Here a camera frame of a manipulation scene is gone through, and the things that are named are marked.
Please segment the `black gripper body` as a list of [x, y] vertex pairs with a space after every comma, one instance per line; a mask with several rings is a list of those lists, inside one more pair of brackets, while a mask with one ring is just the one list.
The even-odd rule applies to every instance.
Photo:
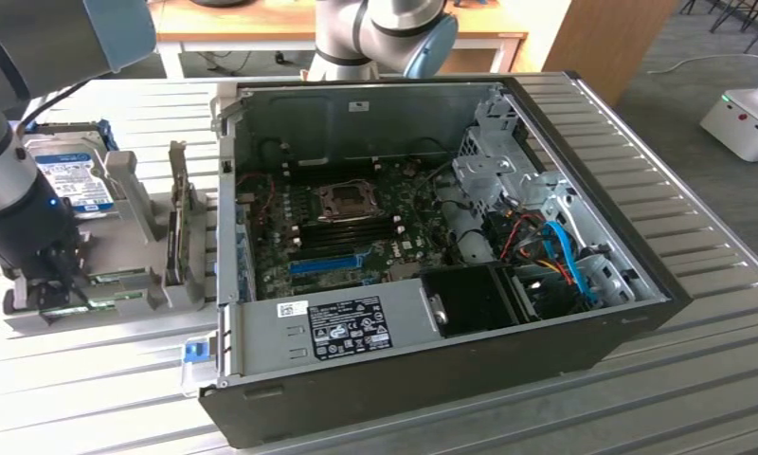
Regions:
[[68, 203], [38, 178], [27, 193], [0, 209], [0, 266], [7, 278], [83, 286], [79, 231]]

